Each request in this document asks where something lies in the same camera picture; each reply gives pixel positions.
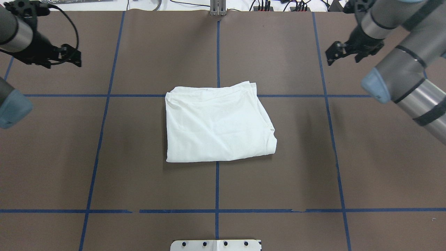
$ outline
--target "robotic arm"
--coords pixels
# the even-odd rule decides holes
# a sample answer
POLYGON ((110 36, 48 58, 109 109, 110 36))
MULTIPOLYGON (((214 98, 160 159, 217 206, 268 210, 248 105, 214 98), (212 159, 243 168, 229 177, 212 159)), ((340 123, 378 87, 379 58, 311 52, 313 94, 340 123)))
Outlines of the robotic arm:
POLYGON ((358 25, 345 43, 326 51, 328 65, 357 54, 358 63, 375 55, 393 29, 410 34, 367 76, 361 86, 380 103, 392 100, 420 126, 446 145, 446 94, 423 76, 440 57, 446 58, 445 0, 355 0, 345 13, 355 13, 358 25))
MULTIPOLYGON (((0 6, 0 51, 26 63, 51 68, 65 62, 81 67, 78 32, 71 19, 57 6, 39 1, 16 0, 0 6), (37 31, 37 17, 50 14, 50 8, 65 15, 76 32, 76 47, 60 48, 37 31)), ((0 78, 0 128, 6 129, 24 118, 33 109, 32 103, 0 78)))

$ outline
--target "black band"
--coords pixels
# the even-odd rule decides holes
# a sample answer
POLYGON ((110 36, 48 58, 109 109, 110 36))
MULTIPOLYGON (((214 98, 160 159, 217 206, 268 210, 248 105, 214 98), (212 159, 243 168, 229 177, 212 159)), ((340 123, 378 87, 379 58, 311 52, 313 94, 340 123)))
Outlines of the black band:
POLYGON ((370 16, 372 17, 372 21, 373 21, 377 26, 379 26, 379 27, 381 27, 381 28, 383 28, 383 29, 394 29, 394 28, 396 28, 396 27, 387 27, 387 26, 384 26, 384 25, 378 23, 378 22, 375 20, 375 18, 373 17, 373 13, 372 13, 372 12, 370 12, 370 16))
POLYGON ((16 31, 14 31, 14 34, 10 38, 8 38, 6 41, 1 42, 0 45, 5 45, 5 44, 11 42, 16 37, 17 33, 19 33, 19 21, 17 20, 16 16, 15 16, 15 18, 16 18, 16 23, 17 23, 16 24, 16 31))
POLYGON ((428 0, 425 5, 423 5, 415 14, 413 14, 406 22, 404 22, 403 27, 411 31, 419 23, 421 23, 428 15, 430 15, 438 6, 444 3, 445 0, 428 0))
POLYGON ((421 79, 416 85, 414 85, 410 90, 408 90, 403 96, 401 96, 399 99, 395 100, 394 103, 398 104, 401 100, 403 100, 405 97, 407 97, 410 93, 412 93, 415 89, 417 89, 422 83, 424 83, 426 79, 421 79))
POLYGON ((428 125, 446 113, 446 97, 425 114, 414 118, 413 120, 420 126, 428 125))
POLYGON ((406 47, 401 46, 401 45, 397 45, 395 48, 400 49, 403 52, 411 55, 416 61, 418 61, 421 64, 421 66, 423 66, 425 69, 427 68, 427 65, 424 62, 424 60, 422 58, 420 58, 415 52, 413 52, 413 51, 411 51, 411 50, 409 50, 406 47))

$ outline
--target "white fabric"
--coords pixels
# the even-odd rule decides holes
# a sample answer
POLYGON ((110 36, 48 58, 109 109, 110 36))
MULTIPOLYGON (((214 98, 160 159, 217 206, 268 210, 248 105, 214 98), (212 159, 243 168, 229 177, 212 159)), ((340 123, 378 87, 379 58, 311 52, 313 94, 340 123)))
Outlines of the white fabric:
POLYGON ((175 87, 166 93, 167 162, 244 159, 276 152, 256 83, 175 87))

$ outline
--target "white metal plate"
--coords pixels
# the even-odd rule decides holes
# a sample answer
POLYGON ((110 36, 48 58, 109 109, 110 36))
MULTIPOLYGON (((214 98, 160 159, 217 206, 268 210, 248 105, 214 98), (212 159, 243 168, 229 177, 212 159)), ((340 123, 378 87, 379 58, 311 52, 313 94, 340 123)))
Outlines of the white metal plate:
POLYGON ((261 240, 180 240, 170 251, 261 251, 261 240))

